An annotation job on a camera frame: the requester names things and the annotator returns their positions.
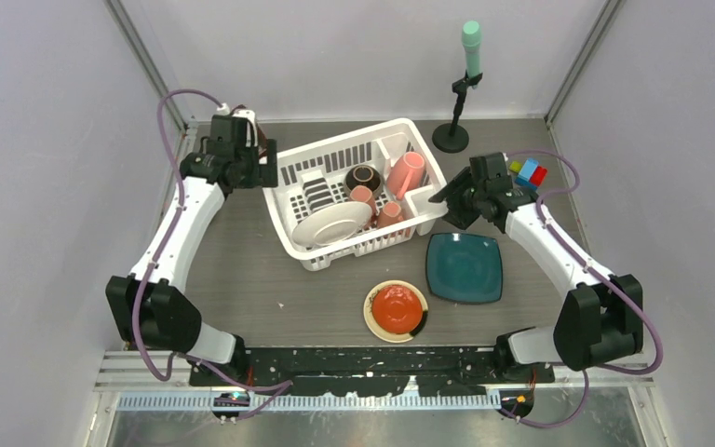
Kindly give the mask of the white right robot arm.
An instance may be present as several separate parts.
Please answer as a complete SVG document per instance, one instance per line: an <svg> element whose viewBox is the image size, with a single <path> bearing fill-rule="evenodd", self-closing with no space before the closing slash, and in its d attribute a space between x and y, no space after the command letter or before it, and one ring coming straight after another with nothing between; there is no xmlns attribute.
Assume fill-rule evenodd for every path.
<svg viewBox="0 0 715 447"><path fill-rule="evenodd" d="M444 220L459 229L479 218L493 224L528 252L560 295L554 326L498 337L494 369L511 383L533 363L583 371L643 348L641 284L594 261L564 232L537 192L545 176L533 159L519 164L503 153L474 156L429 199L445 204Z"/></svg>

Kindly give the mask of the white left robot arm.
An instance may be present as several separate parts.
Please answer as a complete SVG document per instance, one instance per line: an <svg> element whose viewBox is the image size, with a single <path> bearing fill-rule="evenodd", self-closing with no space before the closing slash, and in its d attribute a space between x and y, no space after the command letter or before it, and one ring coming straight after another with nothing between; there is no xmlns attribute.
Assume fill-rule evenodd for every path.
<svg viewBox="0 0 715 447"><path fill-rule="evenodd" d="M261 137L256 114L240 108L211 119L204 149L179 165L172 205L130 273L113 276L106 298L123 341L212 363L224 384L249 370L240 337L205 323L184 290L196 252L215 214L236 189L278 185L277 143Z"/></svg>

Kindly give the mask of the small pink cup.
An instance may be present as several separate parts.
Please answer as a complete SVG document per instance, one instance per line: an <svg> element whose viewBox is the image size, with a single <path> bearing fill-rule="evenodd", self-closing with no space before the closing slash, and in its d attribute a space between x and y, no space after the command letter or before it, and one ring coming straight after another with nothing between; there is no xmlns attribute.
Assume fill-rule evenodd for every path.
<svg viewBox="0 0 715 447"><path fill-rule="evenodd" d="M378 229L401 223L405 220L402 207L394 201L384 204L377 217L376 227Z"/></svg>

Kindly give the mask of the black patterned ceramic bowl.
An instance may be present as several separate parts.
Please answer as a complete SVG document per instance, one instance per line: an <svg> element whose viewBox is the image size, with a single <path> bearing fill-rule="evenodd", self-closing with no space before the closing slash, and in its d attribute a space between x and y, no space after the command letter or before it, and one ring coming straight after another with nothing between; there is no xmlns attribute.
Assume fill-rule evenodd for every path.
<svg viewBox="0 0 715 447"><path fill-rule="evenodd" d="M375 168L365 164L354 166L345 174L343 181L344 190L348 195L357 186L365 186L374 196L378 196L381 193L383 184L382 175Z"/></svg>

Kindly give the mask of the teal square plate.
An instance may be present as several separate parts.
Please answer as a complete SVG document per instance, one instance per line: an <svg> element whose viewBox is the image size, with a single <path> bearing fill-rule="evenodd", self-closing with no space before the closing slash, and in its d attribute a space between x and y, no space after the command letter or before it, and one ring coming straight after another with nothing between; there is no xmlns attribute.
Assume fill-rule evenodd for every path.
<svg viewBox="0 0 715 447"><path fill-rule="evenodd" d="M468 233L436 233L427 244L429 292L461 305L493 304L504 288L503 261L496 239Z"/></svg>

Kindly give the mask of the large pink mug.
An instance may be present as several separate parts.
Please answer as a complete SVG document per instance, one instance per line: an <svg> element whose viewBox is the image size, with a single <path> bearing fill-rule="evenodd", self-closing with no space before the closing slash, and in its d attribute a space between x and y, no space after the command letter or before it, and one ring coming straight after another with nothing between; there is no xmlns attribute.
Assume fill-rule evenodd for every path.
<svg viewBox="0 0 715 447"><path fill-rule="evenodd" d="M418 187L425 173L425 159L416 152L405 153L391 168L386 186L397 200Z"/></svg>

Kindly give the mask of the white plastic dish rack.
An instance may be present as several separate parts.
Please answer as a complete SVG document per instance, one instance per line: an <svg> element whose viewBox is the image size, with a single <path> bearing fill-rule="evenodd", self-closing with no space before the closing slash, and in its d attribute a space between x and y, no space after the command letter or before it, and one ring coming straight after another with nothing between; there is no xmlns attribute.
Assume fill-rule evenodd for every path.
<svg viewBox="0 0 715 447"><path fill-rule="evenodd" d="M407 118L284 151L278 163L265 204L285 251L308 271L425 235L446 213L429 200L445 178Z"/></svg>

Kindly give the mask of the white round plate with lettering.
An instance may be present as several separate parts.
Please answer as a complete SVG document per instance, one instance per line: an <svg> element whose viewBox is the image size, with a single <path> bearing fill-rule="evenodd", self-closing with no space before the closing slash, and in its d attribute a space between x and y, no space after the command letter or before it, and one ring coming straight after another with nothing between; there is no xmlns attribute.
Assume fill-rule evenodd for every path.
<svg viewBox="0 0 715 447"><path fill-rule="evenodd" d="M372 216L373 210L366 203L337 203L304 218L293 229L291 239L305 247L329 246L356 234Z"/></svg>

